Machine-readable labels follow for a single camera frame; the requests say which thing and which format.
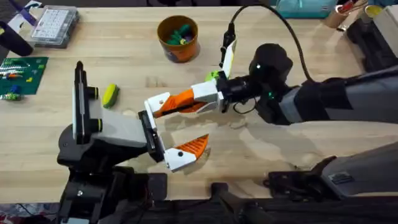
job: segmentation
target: black bracket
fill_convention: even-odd
[[[274,198],[295,202],[339,200],[321,178],[323,168],[334,159],[331,156],[322,160],[311,171],[270,172],[263,184]]]

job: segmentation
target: marker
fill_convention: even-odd
[[[341,6],[339,8],[339,13],[345,13],[347,11],[349,11],[350,9],[352,9],[352,7],[354,7],[354,2],[352,0],[349,0],[348,2],[346,2],[343,6]]]

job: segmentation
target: wooden table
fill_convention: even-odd
[[[103,93],[110,83],[121,87],[113,110],[135,116],[144,100],[169,91],[179,93],[202,82],[217,70],[219,47],[236,7],[193,8],[81,8],[81,21],[66,50],[35,49],[33,57],[47,56],[39,90],[18,103],[0,102],[0,203],[58,202],[68,169],[57,164],[58,137],[72,121],[73,71],[78,60],[85,65],[90,85]],[[157,40],[158,23],[184,14],[199,26],[200,53],[191,62],[169,62]],[[349,77],[360,66],[343,34],[319,20],[289,20],[316,80]],[[256,48],[263,43],[283,46],[294,67],[290,85],[304,75],[296,46],[287,29],[270,12],[250,7],[236,21],[238,46],[233,76],[248,73]],[[157,120],[168,145],[180,144],[210,133],[208,149],[194,165],[171,173],[144,154],[125,162],[138,172],[166,172],[168,198],[207,198],[212,182],[229,183],[244,197],[270,197],[261,185],[273,170],[293,166],[309,169],[330,155],[348,156],[398,140],[398,126],[365,122],[312,122],[274,126],[255,112],[240,116],[206,113],[171,114]]]

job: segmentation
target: orange plastic part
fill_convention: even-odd
[[[179,108],[181,106],[185,105],[193,105],[189,108],[186,108],[184,110],[180,110],[180,113],[192,113],[197,110],[199,110],[202,106],[204,106],[206,103],[195,103],[195,100],[193,100],[193,90],[185,90],[182,93],[174,96],[170,96],[166,102],[164,102],[163,106],[160,108],[160,110],[156,111],[154,113],[155,118],[159,118],[163,115],[164,111],[169,111],[175,108]]]
[[[209,140],[209,135],[206,134],[202,137],[199,137],[190,142],[182,144],[181,146],[177,146],[176,149],[192,153],[196,156],[197,159],[199,159],[199,157],[203,154],[203,152],[206,149],[208,140]]]

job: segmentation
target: orange container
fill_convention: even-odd
[[[167,44],[173,32],[179,30],[184,24],[190,25],[192,40],[184,45]],[[170,16],[164,19],[157,27],[157,36],[166,57],[173,62],[187,62],[198,52],[198,26],[195,21],[186,16]]]

